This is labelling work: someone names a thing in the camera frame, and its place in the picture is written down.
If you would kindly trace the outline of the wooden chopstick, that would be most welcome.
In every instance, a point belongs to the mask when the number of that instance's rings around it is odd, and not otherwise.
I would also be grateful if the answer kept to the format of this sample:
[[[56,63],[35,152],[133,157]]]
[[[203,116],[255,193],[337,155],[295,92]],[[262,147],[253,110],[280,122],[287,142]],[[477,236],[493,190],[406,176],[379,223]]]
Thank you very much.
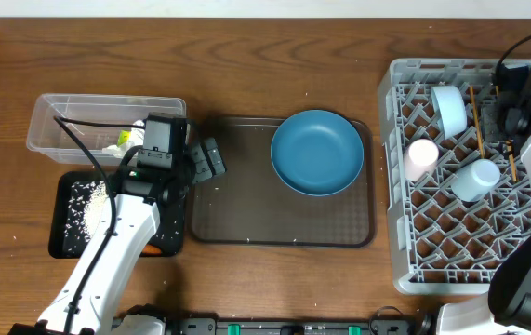
[[[509,164],[510,164],[510,167],[511,167],[511,179],[513,181],[513,183],[516,183],[518,181],[518,177],[517,177],[517,168],[515,166],[515,162],[514,162],[514,151],[513,151],[513,148],[512,148],[512,142],[511,141],[506,141],[506,149],[507,149],[507,156],[508,156],[508,160],[509,160]]]
[[[484,142],[483,142],[482,131],[481,131],[481,127],[480,127],[478,109],[477,109],[476,102],[475,102],[475,95],[474,95],[473,86],[469,86],[469,95],[470,95],[470,99],[471,99],[474,127],[476,129],[476,138],[477,138],[477,143],[478,143],[478,150],[480,152],[481,158],[485,159]]]

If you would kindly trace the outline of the orange carrot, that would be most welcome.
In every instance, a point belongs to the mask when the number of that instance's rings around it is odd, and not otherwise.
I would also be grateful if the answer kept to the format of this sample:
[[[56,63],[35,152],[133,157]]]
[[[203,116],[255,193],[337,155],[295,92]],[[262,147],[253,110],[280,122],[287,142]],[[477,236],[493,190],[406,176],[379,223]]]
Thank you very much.
[[[161,254],[162,250],[160,248],[150,244],[146,245],[141,252],[142,256],[160,256]]]

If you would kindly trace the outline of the pink cup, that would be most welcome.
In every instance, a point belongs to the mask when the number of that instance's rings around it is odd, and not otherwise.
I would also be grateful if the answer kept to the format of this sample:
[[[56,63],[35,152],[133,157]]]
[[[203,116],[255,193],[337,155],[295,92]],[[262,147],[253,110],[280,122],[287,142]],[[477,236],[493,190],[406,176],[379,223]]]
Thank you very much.
[[[425,173],[432,174],[439,156],[438,146],[430,140],[412,141],[404,154],[404,174],[409,181],[418,181]]]

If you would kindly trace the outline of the white napkin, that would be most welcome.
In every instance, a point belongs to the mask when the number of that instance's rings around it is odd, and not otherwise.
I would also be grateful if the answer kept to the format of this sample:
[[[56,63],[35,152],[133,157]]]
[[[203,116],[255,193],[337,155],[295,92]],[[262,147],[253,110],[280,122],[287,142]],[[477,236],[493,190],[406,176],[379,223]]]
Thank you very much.
[[[121,146],[117,146],[116,144],[109,145],[108,147],[103,148],[101,151],[104,154],[112,155],[116,158],[123,158],[126,152],[131,149],[134,146],[139,146],[143,144],[144,141],[144,135],[145,135],[145,122],[143,120],[137,120],[134,123],[134,127],[130,130],[130,138],[129,141],[124,143]]]

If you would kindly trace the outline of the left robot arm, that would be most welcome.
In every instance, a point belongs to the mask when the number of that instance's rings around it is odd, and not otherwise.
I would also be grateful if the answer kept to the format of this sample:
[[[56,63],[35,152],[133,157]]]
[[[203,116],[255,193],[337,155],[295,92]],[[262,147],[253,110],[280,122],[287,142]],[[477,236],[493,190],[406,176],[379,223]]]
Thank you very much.
[[[166,321],[133,314],[114,326],[113,319],[132,271],[153,238],[167,256],[181,247],[187,189],[225,172],[216,141],[195,142],[183,154],[181,171],[142,164],[131,148],[109,177],[111,189],[95,233],[55,300],[32,326],[16,323],[13,334],[163,334]]]

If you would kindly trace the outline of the dark blue plate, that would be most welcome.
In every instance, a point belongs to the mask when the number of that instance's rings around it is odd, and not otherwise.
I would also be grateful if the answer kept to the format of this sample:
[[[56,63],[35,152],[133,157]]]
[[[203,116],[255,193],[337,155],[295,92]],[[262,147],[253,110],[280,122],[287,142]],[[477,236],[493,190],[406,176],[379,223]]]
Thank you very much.
[[[344,116],[307,110],[288,117],[275,130],[270,157],[273,170],[289,188],[328,196],[357,180],[365,163],[365,146]]]

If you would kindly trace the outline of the light blue cup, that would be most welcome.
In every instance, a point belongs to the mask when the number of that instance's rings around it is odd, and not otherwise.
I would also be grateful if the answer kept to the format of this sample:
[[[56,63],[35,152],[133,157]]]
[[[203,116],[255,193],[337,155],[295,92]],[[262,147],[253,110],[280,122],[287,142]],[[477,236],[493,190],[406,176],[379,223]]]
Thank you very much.
[[[465,202],[476,202],[494,189],[501,173],[491,160],[479,159],[459,169],[456,176],[451,184],[454,195]]]

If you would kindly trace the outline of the green snack wrapper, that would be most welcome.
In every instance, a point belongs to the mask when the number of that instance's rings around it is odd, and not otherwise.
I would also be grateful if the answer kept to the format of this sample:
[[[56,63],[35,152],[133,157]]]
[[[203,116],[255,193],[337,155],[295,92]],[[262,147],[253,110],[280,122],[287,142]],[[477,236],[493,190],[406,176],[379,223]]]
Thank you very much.
[[[121,130],[118,140],[117,140],[117,146],[121,146],[124,143],[128,142],[130,138],[130,134],[131,134],[130,131]]]

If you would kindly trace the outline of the light blue bowl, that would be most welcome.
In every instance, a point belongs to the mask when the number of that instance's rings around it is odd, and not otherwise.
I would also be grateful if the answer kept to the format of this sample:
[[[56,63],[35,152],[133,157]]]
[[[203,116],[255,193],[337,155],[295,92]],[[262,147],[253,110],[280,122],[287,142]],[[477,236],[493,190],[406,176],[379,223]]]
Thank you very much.
[[[431,100],[435,112],[440,115],[439,128],[445,139],[452,138],[466,130],[466,108],[457,87],[431,87]]]

